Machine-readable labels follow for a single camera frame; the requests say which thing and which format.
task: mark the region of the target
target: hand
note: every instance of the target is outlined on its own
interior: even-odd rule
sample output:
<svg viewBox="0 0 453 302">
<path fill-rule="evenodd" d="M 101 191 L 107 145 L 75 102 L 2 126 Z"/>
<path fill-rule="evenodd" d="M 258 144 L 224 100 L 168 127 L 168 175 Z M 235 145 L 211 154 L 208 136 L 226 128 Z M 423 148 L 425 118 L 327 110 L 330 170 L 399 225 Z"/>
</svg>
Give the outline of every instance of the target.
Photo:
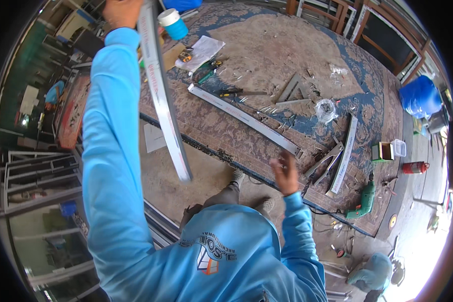
<svg viewBox="0 0 453 302">
<path fill-rule="evenodd" d="M 275 174 L 275 182 L 284 196 L 289 196 L 298 191 L 297 168 L 295 157 L 283 150 L 280 159 L 271 159 L 270 166 Z"/>
<path fill-rule="evenodd" d="M 113 29 L 135 28 L 143 0 L 106 0 L 102 14 Z"/>
</svg>

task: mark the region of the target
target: power drill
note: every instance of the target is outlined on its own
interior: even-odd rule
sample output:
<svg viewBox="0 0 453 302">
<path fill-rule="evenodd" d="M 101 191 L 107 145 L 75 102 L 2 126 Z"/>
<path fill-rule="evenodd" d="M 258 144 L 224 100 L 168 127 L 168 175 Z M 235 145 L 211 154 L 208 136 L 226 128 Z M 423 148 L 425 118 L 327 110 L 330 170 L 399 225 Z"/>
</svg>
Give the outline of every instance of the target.
<svg viewBox="0 0 453 302">
<path fill-rule="evenodd" d="M 347 210 L 344 215 L 347 219 L 359 218 L 368 214 L 372 210 L 372 204 L 376 195 L 376 186 L 374 185 L 374 173 L 369 175 L 368 185 L 364 187 L 361 195 L 361 204 L 357 205 L 354 210 Z"/>
</svg>

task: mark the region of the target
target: logo on shirt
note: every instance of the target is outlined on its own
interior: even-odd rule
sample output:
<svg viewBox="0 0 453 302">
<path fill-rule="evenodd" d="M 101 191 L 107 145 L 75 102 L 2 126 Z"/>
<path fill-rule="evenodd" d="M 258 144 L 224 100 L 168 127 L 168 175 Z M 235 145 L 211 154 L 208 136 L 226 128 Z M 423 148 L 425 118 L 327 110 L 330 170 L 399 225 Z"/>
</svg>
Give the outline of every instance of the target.
<svg viewBox="0 0 453 302">
<path fill-rule="evenodd" d="M 237 259 L 235 250 L 222 245 L 213 233 L 203 232 L 194 240 L 181 240 L 178 243 L 182 247 L 190 247 L 193 244 L 201 245 L 197 257 L 197 270 L 206 275 L 218 272 L 220 261 L 234 261 Z"/>
</svg>

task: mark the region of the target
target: worker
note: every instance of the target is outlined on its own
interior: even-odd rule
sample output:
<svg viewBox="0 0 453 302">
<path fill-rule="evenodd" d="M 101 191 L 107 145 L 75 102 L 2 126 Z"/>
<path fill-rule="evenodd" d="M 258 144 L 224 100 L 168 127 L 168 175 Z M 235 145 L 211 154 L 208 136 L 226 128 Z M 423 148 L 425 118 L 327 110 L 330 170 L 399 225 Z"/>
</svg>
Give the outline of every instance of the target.
<svg viewBox="0 0 453 302">
<path fill-rule="evenodd" d="M 57 101 L 59 100 L 62 91 L 64 91 L 64 81 L 60 80 L 56 82 L 47 92 L 45 97 L 45 110 L 51 110 Z"/>
<path fill-rule="evenodd" d="M 389 257 L 375 253 L 349 274 L 347 283 L 367 293 L 364 302 L 375 302 L 389 286 L 392 272 L 393 266 Z"/>
<path fill-rule="evenodd" d="M 141 82 L 133 28 L 142 3 L 107 0 L 103 15 L 113 30 L 94 57 L 83 117 L 87 244 L 100 286 L 115 302 L 327 301 L 311 214 L 286 152 L 271 162 L 285 202 L 282 250 L 272 222 L 238 199 L 204 207 L 178 242 L 155 250 L 138 152 Z M 241 178 L 235 173 L 229 190 L 238 191 Z"/>
</svg>

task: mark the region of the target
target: red fire extinguisher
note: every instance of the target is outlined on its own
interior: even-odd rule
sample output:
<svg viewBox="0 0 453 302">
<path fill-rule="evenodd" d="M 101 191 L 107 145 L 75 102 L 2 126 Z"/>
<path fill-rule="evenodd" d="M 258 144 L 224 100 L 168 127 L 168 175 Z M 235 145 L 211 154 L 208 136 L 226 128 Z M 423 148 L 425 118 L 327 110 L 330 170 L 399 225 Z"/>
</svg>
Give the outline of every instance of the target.
<svg viewBox="0 0 453 302">
<path fill-rule="evenodd" d="M 407 162 L 403 164 L 404 174 L 423 174 L 428 170 L 429 163 L 424 161 Z"/>
</svg>

